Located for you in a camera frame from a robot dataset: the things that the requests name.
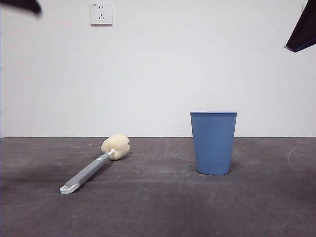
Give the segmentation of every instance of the outlet faceplate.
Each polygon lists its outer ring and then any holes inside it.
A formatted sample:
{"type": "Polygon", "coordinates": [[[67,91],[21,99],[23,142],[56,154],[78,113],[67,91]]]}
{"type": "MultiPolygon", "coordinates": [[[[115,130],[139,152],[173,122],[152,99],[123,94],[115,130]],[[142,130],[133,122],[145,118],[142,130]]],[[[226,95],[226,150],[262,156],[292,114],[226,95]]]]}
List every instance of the outlet faceplate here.
{"type": "Polygon", "coordinates": [[[111,26],[112,4],[110,2],[92,4],[90,17],[91,26],[111,26]]]}

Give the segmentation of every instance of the ribbed cup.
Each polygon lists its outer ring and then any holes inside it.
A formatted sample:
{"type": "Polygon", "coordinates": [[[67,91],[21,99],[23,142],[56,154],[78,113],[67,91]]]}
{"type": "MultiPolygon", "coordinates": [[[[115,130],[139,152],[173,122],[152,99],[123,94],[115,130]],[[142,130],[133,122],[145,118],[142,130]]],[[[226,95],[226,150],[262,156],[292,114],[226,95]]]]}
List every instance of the ribbed cup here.
{"type": "Polygon", "coordinates": [[[229,172],[237,112],[190,112],[197,171],[229,172]]]}

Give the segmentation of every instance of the gray floor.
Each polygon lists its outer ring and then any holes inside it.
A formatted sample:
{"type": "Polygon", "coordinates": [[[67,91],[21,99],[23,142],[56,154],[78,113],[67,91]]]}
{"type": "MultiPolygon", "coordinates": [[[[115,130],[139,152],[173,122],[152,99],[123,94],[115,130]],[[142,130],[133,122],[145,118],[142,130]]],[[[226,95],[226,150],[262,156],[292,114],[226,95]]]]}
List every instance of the gray floor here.
{"type": "Polygon", "coordinates": [[[131,138],[124,159],[61,195],[102,141],[1,139],[1,236],[316,236],[316,138],[236,138],[224,176],[195,171],[191,138],[131,138]]]}

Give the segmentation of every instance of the brush handle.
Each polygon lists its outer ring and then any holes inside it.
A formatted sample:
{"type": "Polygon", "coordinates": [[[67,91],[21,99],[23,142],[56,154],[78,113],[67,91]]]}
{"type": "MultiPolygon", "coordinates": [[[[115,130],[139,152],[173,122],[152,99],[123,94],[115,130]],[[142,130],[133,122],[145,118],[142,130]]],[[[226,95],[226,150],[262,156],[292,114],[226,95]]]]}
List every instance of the brush handle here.
{"type": "Polygon", "coordinates": [[[82,171],[80,171],[78,174],[68,180],[65,185],[71,186],[79,183],[79,185],[81,186],[109,160],[109,154],[101,155],[99,158],[91,162],[86,168],[84,168],[82,171]]]}

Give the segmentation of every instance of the wall socket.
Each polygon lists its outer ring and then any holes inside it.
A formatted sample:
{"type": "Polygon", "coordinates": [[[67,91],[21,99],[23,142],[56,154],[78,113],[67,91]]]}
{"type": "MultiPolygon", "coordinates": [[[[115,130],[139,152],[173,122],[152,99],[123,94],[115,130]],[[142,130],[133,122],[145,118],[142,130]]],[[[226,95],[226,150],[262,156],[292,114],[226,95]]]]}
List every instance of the wall socket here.
{"type": "Polygon", "coordinates": [[[110,2],[93,3],[90,11],[91,26],[112,25],[112,4],[110,2]]]}

